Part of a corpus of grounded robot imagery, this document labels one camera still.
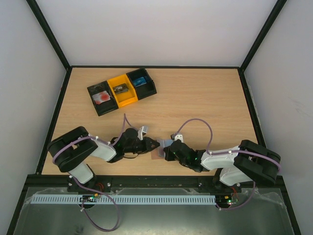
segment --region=wooden table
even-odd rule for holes
[[[148,125],[147,136],[168,139],[190,118],[202,118],[213,129],[210,149],[234,147],[241,140],[256,142],[246,99],[236,69],[147,69],[157,94],[121,109],[98,116],[87,87],[133,71],[126,68],[73,68],[52,139],[84,126],[92,135],[110,141],[121,131],[123,114],[135,127]],[[199,121],[183,129],[184,142],[193,149],[205,149],[210,132]],[[42,174],[62,174],[48,153]],[[196,173],[178,162],[152,160],[151,153],[110,164],[88,157],[86,163],[97,175],[214,175]]]

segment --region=white bracket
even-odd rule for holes
[[[175,135],[174,137],[174,141],[176,140],[180,140],[182,143],[184,143],[184,139],[182,137],[182,134],[178,133],[177,135]]]
[[[142,126],[138,130],[138,138],[143,140],[143,136],[148,132],[148,126]]]

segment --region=purple cable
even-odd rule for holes
[[[281,170],[281,166],[278,162],[276,162],[275,160],[267,157],[267,156],[264,156],[262,154],[258,154],[258,153],[253,153],[253,152],[249,152],[249,151],[244,151],[244,150],[232,150],[231,151],[232,153],[244,153],[244,154],[249,154],[249,155],[252,155],[252,156],[255,156],[255,157],[259,157],[259,158],[263,158],[267,161],[270,161],[271,163],[275,164],[278,168],[278,172]],[[222,154],[227,154],[229,152],[221,152],[221,153],[212,153],[211,155],[212,156],[216,156],[216,155],[222,155]]]
[[[207,125],[207,127],[210,129],[211,137],[210,137],[209,143],[208,143],[207,146],[206,146],[206,153],[209,154],[209,147],[210,147],[211,142],[212,142],[212,140],[213,140],[213,131],[212,131],[212,128],[211,128],[211,126],[209,125],[209,123],[207,123],[205,120],[200,119],[200,118],[192,118],[192,119],[187,120],[183,125],[181,125],[180,129],[178,129],[178,131],[176,131],[176,133],[174,134],[174,136],[176,136],[176,135],[181,131],[181,129],[184,127],[184,125],[186,125],[186,124],[187,124],[188,122],[190,122],[190,121],[195,121],[195,120],[197,120],[197,121],[202,121],[202,122],[203,122],[205,125]]]
[[[245,206],[246,204],[248,204],[248,202],[252,199],[253,197],[253,194],[254,194],[254,191],[255,191],[255,182],[253,182],[253,188],[252,188],[252,192],[251,192],[251,195],[250,197],[248,197],[248,199],[242,203],[241,205],[237,206],[237,207],[231,207],[231,208],[220,208],[219,205],[216,204],[216,207],[222,211],[231,211],[231,210],[234,210],[234,209],[239,209],[243,206]]]
[[[99,226],[96,225],[95,222],[90,218],[90,216],[87,214],[87,212],[86,212],[85,209],[83,209],[83,212],[85,213],[85,215],[87,216],[88,220],[91,222],[91,224],[92,224],[96,229],[98,229],[98,230],[100,230],[100,231],[102,231],[102,232],[112,232],[112,231],[116,230],[116,229],[117,229],[117,226],[118,226],[118,224],[119,224],[119,221],[120,221],[121,216],[120,216],[119,207],[118,207],[118,205],[116,204],[116,202],[114,201],[114,199],[111,198],[111,197],[110,197],[107,193],[105,193],[105,192],[101,192],[101,191],[98,191],[98,190],[95,190],[95,189],[91,189],[91,188],[87,188],[87,187],[85,187],[85,186],[82,186],[82,185],[79,183],[79,181],[78,181],[74,176],[73,176],[73,179],[74,179],[74,181],[76,182],[76,184],[77,184],[79,187],[81,187],[82,189],[85,189],[85,190],[88,190],[88,191],[91,191],[91,192],[96,192],[96,193],[99,193],[99,194],[101,194],[101,195],[104,195],[104,196],[106,196],[107,198],[109,198],[109,199],[113,202],[113,204],[114,204],[114,206],[115,206],[115,208],[116,208],[116,211],[117,211],[117,221],[116,221],[116,224],[114,225],[114,227],[111,228],[111,229],[104,229],[104,228],[99,227]],[[85,200],[82,202],[82,206],[81,206],[82,208],[84,208],[84,203],[85,203],[85,202],[86,202]]]
[[[89,139],[95,140],[96,137],[94,137],[94,136],[82,137],[82,138],[79,138],[79,139],[77,139],[77,140],[75,140],[75,141],[69,143],[68,145],[64,146],[63,148],[61,148],[61,149],[59,150],[59,152],[57,152],[57,153],[54,155],[54,157],[52,158],[53,164],[55,164],[55,160],[56,160],[56,159],[59,157],[59,155],[60,155],[61,153],[63,153],[65,150],[67,150],[68,148],[72,147],[74,144],[77,144],[77,143],[79,143],[79,142],[81,142],[81,141],[85,141],[85,140],[89,140]],[[100,142],[102,142],[102,143],[104,143],[104,144],[108,144],[107,142],[105,142],[105,141],[103,141],[103,140],[101,140],[101,139],[97,139],[97,140],[100,141]]]
[[[128,121],[127,117],[126,117],[126,114],[124,114],[124,115],[125,115],[125,120],[126,120],[127,124],[128,124],[131,128],[133,128],[133,129],[135,129],[136,131],[138,131],[137,128],[135,128],[134,126],[132,126],[132,125],[129,123],[129,121]]]
[[[125,128],[125,121],[126,121],[126,120],[127,120],[126,114],[124,114],[124,120],[123,120],[123,126],[122,126],[121,133],[119,134],[118,138],[115,139],[114,143],[113,143],[113,144],[110,144],[111,146],[116,145],[116,143],[117,143],[117,142],[119,141],[119,139],[122,137],[122,134],[123,134],[124,128]],[[59,152],[57,152],[57,153],[54,155],[54,157],[52,158],[53,164],[55,164],[55,160],[56,160],[56,159],[59,157],[59,155],[60,155],[61,153],[63,153],[65,150],[67,150],[68,148],[72,147],[74,144],[79,143],[80,141],[85,141],[85,140],[88,140],[88,139],[93,139],[93,140],[95,140],[96,137],[94,137],[94,136],[82,137],[82,138],[80,138],[80,139],[77,139],[77,140],[75,140],[75,141],[69,143],[68,145],[64,146],[63,148],[61,148],[61,149],[59,150]],[[104,144],[106,144],[106,145],[108,145],[108,142],[106,142],[106,141],[104,141],[104,140],[101,140],[101,139],[99,139],[99,138],[97,138],[97,140],[100,141],[100,142],[102,142],[102,143],[104,143]]]
[[[122,137],[122,134],[124,132],[124,129],[125,129],[125,121],[126,121],[126,114],[124,114],[124,119],[123,119],[123,126],[122,126],[122,131],[121,133],[119,134],[119,136],[114,140],[114,143],[113,144],[110,144],[111,146],[114,146],[117,144],[117,142],[119,141],[119,139]]]

